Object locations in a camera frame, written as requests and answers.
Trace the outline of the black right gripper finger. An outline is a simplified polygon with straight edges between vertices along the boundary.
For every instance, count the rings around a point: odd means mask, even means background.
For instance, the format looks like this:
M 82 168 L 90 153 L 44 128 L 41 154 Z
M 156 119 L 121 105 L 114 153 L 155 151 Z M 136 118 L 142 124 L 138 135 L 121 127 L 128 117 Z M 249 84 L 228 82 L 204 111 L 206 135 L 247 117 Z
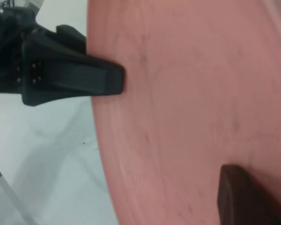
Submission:
M 281 225 L 276 205 L 238 165 L 221 166 L 217 207 L 221 225 Z

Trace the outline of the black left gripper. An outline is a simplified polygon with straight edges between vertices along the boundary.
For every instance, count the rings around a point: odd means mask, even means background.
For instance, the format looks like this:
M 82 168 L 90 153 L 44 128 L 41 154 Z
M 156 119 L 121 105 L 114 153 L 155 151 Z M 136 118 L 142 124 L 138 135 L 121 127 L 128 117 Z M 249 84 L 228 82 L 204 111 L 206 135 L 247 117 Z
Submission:
M 123 92 L 124 67 L 86 55 L 86 37 L 74 27 L 56 27 L 62 44 L 44 35 L 30 35 L 23 42 L 22 28 L 35 21 L 30 8 L 5 8 L 0 13 L 0 93 L 20 94 L 22 89 L 23 103 L 37 106 Z

